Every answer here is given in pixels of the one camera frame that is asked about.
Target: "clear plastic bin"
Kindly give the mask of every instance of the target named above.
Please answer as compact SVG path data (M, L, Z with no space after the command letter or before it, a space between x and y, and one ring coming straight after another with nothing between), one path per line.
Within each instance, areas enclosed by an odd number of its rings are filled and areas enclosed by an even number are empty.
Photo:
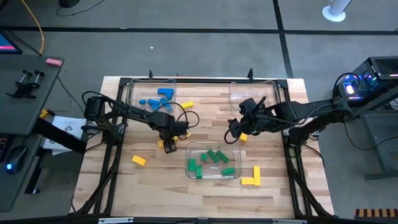
M232 82L229 84L229 102L231 103L232 114L239 112L239 104L248 98L253 98L259 103L263 96L267 99L264 102L266 106L272 106L280 102L278 96L277 84L272 80L262 83L238 84Z
M141 105L139 104L140 100L146 100L148 102L149 99L160 101L161 98L165 98L165 95L157 94L157 90L159 88L171 88L174 90L174 94L171 100L167 100L168 102L175 102L177 96L177 82L175 79L169 79L166 81L142 81L140 79L132 79L129 82L129 88L127 89L126 95L126 103L130 106L135 106L138 108L145 109L147 111L153 111L148 103ZM177 105L170 104L172 108L172 114ZM159 111L167 112L166 108L161 108Z
M214 163L207 151L211 149L214 153L221 151L229 162L224 163L220 160ZM206 154L207 161L202 162L201 154ZM225 144L219 142L191 142L187 145L187 153L185 156L185 174L191 179L196 179L196 172L188 170L189 159L195 159L196 165L202 165L203 178L202 179L236 179L242 176L242 159L241 148L239 144ZM223 176L221 171L226 168L234 167L235 173L232 175Z

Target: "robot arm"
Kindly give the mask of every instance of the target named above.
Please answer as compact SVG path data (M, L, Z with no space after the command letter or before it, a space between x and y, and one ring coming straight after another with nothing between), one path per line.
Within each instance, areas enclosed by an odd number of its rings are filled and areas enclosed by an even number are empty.
M346 116L352 114L347 103L339 97L305 104L289 101L269 107L265 106L265 100L266 97L263 97L256 104L249 98L239 104L240 113L243 115L241 120L228 120L228 131L232 137L238 138L241 133L258 135L264 131L276 133L289 129L292 144L296 145L305 142L311 133L325 128L330 123L343 122ZM304 126L295 127L305 124L307 119L312 117L317 118Z
M105 113L105 103L112 111ZM125 127L109 122L110 118L123 117L146 123L152 130L159 132L159 137L164 141L164 150L171 153L177 150L174 136L186 135L188 121L176 121L174 116L164 112L148 112L134 106L129 106L122 101L115 101L107 96L93 96L87 100L85 118L94 121L103 132L103 139L112 144L121 142L121 133Z

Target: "wooden tabletop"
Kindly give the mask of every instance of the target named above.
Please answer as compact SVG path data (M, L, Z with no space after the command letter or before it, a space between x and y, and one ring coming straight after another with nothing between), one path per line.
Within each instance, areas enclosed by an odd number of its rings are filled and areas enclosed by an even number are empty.
M120 77L104 77L101 93L116 98ZM292 101L308 102L304 80L288 79ZM112 207L112 216L129 217L218 217L218 218L293 218L287 169L280 133L248 136L241 148L242 177L252 177L253 166L261 168L261 186L241 185L241 179L194 180L185 175L185 149L197 141L223 142L227 119L238 116L231 111L229 84L178 83L176 102L194 101L191 110L200 116L200 124L188 132L185 141L177 141L177 152L166 154L157 147L159 135L146 124L128 121L121 163ZM275 103L272 85L231 86L231 91L266 94L267 105ZM196 118L190 114L192 124ZM95 136L88 147L97 144ZM318 149L318 143L309 140ZM98 185L105 145L88 151L83 160L73 200L79 209ZM147 159L141 167L131 161L134 155ZM308 188L326 211L333 213L322 160L310 149L302 147L302 159ZM108 189L103 198L103 210ZM304 211L301 191L300 208Z

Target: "yellow block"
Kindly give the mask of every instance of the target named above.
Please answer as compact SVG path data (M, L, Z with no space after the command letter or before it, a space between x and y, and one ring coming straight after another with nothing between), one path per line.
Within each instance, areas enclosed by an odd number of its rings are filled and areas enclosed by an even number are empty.
M42 112L40 112L40 118L45 118L47 115L49 115L49 112L47 112L45 109L42 109Z
M145 164L147 163L147 161L145 159L143 159L143 158L141 158L139 156L134 156L132 158L132 161L140 164L141 166L145 166Z
M260 167L259 166L253 167L253 174L254 174L254 185L261 186Z
M186 103L182 103L181 106L182 106L182 108L185 109L185 108L188 108L190 106L193 106L193 102L189 101L189 102L186 102Z
M253 185L254 178L253 177L242 177L242 185Z
M179 140L179 138L177 136L174 136L174 141L177 141L177 140ZM157 142L157 147L159 147L159 148L163 147L163 140L160 140Z
M240 140L240 141L246 142L246 141L248 140L247 134L242 133L242 134L241 134L241 137L239 137L239 140Z

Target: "green toy piece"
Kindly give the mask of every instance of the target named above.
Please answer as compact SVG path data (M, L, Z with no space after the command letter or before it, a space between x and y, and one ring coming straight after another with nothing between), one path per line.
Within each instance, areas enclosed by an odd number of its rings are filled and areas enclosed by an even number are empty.
M213 150L209 149L209 151L207 151L207 154L209 154L210 158L213 160L214 163L220 161L219 157L216 156Z
M232 175L232 174L235 173L235 168L234 167L230 167L230 168L223 169L221 171L221 173L223 174L223 176Z
M200 154L200 160L201 160L202 162L206 162L206 161L207 161L207 156L206 156L206 154L204 154L204 153Z
M216 155L225 163L229 162L228 157L226 157L221 151L217 151Z
M203 168L201 165L197 166L197 179L203 178Z
M196 160L195 159L189 159L188 162L188 171L189 172L195 172L196 171Z

